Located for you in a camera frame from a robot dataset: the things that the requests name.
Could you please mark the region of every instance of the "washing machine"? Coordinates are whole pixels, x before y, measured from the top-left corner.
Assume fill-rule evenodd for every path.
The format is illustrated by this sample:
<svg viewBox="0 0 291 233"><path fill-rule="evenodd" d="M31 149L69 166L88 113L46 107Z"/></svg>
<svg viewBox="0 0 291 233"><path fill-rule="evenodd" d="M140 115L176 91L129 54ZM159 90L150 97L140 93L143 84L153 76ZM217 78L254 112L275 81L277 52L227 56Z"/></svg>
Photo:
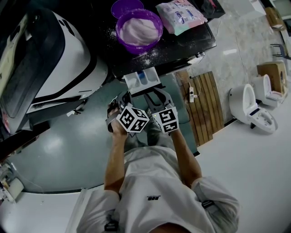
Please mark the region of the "washing machine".
<svg viewBox="0 0 291 233"><path fill-rule="evenodd" d="M9 135L68 113L105 81L107 65L48 9L24 15L0 60L1 121Z"/></svg>

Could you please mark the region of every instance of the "plastic package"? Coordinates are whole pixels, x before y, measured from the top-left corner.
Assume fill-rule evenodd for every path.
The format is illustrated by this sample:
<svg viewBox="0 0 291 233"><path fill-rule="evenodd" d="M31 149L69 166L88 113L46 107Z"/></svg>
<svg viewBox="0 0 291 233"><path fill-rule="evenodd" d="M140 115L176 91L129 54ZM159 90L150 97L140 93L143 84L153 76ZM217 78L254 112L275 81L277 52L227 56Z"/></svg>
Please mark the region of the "plastic package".
<svg viewBox="0 0 291 233"><path fill-rule="evenodd" d="M173 0L156 6L165 28L170 34L182 32L207 22L202 13L187 0Z"/></svg>

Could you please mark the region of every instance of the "white toilet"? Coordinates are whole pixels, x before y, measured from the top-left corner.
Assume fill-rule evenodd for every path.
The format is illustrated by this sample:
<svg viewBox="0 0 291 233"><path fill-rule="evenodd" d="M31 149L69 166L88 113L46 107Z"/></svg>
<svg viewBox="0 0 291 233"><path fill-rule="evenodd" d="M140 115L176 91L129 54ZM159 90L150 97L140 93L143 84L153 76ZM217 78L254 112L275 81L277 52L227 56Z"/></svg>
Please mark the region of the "white toilet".
<svg viewBox="0 0 291 233"><path fill-rule="evenodd" d="M263 104L278 107L283 102L280 92L271 90L271 82L268 75L258 76L253 79L254 92L257 100Z"/></svg>
<svg viewBox="0 0 291 233"><path fill-rule="evenodd" d="M273 133L278 128L274 117L256 103L254 89L250 84L232 88L229 104L231 114L245 124L253 124L268 133Z"/></svg>

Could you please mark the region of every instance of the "printed logo on shirt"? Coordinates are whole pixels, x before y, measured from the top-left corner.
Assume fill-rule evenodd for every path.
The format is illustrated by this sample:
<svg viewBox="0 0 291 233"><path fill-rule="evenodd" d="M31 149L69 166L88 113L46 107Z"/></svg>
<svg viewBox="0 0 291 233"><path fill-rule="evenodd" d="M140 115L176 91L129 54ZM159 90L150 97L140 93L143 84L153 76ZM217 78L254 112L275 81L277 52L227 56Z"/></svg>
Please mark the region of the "printed logo on shirt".
<svg viewBox="0 0 291 233"><path fill-rule="evenodd" d="M160 196L147 196L147 200L148 201L155 201L155 200L159 200Z"/></svg>

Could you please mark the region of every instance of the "man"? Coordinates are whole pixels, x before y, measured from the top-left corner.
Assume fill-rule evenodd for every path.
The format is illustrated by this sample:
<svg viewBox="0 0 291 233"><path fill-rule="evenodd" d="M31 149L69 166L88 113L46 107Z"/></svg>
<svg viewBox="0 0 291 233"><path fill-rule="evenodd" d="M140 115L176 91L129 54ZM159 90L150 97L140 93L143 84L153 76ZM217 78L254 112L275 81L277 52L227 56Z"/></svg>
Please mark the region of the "man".
<svg viewBox="0 0 291 233"><path fill-rule="evenodd" d="M92 193L78 233L234 233L239 203L201 168L180 130L153 119L148 146L114 120L104 190Z"/></svg>

